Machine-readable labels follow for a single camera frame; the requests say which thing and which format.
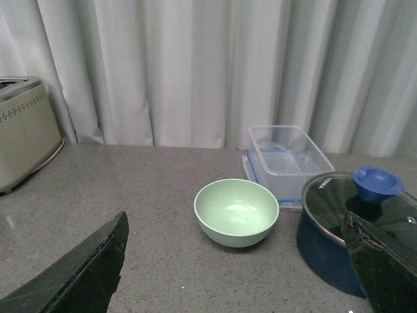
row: toaster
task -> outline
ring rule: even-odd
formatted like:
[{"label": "toaster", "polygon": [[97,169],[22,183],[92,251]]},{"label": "toaster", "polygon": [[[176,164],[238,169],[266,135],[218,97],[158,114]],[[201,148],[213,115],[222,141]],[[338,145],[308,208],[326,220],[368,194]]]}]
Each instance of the toaster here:
[{"label": "toaster", "polygon": [[39,170],[63,144],[42,81],[0,78],[0,193]]}]

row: blue lid handle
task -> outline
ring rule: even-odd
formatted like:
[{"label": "blue lid handle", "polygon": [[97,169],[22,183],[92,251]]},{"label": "blue lid handle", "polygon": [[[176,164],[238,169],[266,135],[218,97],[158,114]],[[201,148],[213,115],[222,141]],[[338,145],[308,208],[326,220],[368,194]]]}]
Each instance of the blue lid handle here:
[{"label": "blue lid handle", "polygon": [[380,203],[404,189],[400,178],[382,168],[362,166],[352,173],[352,178],[358,195],[369,203]]}]

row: green bowl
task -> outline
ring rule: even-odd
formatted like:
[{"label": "green bowl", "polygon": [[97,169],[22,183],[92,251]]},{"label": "green bowl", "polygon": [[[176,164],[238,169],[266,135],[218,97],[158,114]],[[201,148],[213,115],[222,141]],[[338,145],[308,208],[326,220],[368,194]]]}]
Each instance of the green bowl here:
[{"label": "green bowl", "polygon": [[257,183],[223,179],[199,191],[194,211],[201,228],[212,240],[242,248],[269,234],[280,207],[275,196]]}]

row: gray countertop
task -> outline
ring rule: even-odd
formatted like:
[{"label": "gray countertop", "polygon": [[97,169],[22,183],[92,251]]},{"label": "gray countertop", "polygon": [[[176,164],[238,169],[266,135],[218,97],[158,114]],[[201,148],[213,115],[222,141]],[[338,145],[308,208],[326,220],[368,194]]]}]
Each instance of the gray countertop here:
[{"label": "gray countertop", "polygon": [[[0,196],[0,298],[126,211],[126,259],[108,312],[372,312],[304,263],[300,211],[282,209],[268,237],[249,248],[226,248],[203,233],[194,196],[215,180],[246,178],[242,153],[66,144]],[[338,171],[383,167],[417,195],[417,160],[327,156]]]}]

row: glass lid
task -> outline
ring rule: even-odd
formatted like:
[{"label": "glass lid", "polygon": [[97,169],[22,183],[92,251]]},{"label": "glass lid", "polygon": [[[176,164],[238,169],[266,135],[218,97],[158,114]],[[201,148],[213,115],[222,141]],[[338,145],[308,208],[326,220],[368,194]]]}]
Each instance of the glass lid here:
[{"label": "glass lid", "polygon": [[304,185],[302,205],[312,221],[340,244],[345,245],[341,224],[346,212],[352,211],[417,251],[417,199],[405,191],[369,203],[358,195],[352,173],[325,173]]}]

